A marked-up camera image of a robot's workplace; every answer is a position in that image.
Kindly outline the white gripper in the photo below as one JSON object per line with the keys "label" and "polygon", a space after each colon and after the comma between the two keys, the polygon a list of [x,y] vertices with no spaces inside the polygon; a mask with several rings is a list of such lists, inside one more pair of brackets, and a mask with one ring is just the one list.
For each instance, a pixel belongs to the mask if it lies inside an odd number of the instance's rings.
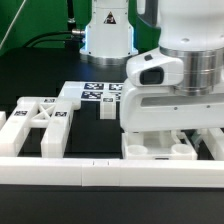
{"label": "white gripper", "polygon": [[124,131],[224,127],[223,51],[156,48],[128,60],[121,94]]}

